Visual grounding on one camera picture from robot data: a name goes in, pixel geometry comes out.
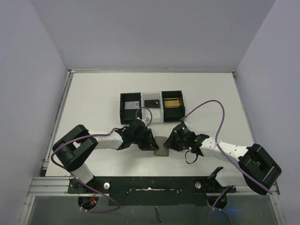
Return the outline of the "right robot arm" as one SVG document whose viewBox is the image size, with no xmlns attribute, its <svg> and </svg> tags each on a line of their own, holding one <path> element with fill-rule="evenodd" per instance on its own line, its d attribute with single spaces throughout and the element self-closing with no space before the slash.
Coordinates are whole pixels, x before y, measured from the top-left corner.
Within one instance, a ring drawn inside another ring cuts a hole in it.
<svg viewBox="0 0 300 225">
<path fill-rule="evenodd" d="M 205 134 L 195 134 L 185 123 L 173 128 L 164 143 L 166 148 L 189 150 L 202 157 L 217 158 L 231 163 L 237 171 L 222 169 L 209 179 L 211 190 L 218 192 L 227 186 L 248 186 L 260 195 L 266 195 L 282 173 L 282 169 L 259 144 L 238 146 L 215 141 Z"/>
</svg>

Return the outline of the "black white sorting tray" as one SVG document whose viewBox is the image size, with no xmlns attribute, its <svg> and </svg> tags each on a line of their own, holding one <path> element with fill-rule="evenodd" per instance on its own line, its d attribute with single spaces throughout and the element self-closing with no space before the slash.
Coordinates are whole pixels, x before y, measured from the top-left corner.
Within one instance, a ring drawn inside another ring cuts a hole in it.
<svg viewBox="0 0 300 225">
<path fill-rule="evenodd" d="M 127 125 L 136 117 L 152 123 L 179 122 L 186 114 L 181 90 L 120 94 L 120 123 Z"/>
</svg>

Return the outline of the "grey card holder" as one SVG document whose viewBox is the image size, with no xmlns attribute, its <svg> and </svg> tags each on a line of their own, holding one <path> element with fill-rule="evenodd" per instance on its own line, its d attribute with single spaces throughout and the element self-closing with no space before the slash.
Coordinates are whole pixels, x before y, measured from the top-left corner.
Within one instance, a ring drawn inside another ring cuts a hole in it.
<svg viewBox="0 0 300 225">
<path fill-rule="evenodd" d="M 158 145 L 158 150 L 154 150 L 154 156 L 168 157 L 169 156 L 169 149 L 164 146 L 164 143 L 167 141 L 167 137 L 165 137 L 165 136 L 155 136 L 154 139 L 155 139 L 155 141 Z"/>
</svg>

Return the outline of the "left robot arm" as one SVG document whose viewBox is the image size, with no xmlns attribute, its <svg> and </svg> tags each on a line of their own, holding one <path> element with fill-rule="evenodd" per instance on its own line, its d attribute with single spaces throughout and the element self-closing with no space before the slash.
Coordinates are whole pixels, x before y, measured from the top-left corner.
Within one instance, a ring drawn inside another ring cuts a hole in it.
<svg viewBox="0 0 300 225">
<path fill-rule="evenodd" d="M 137 145 L 140 150 L 158 150 L 148 118 L 133 120 L 128 126 L 113 128 L 110 132 L 91 132 L 84 125 L 77 125 L 53 148 L 51 161 L 79 180 L 79 188 L 89 193 L 95 188 L 94 175 L 85 161 L 94 150 L 123 150 Z"/>
</svg>

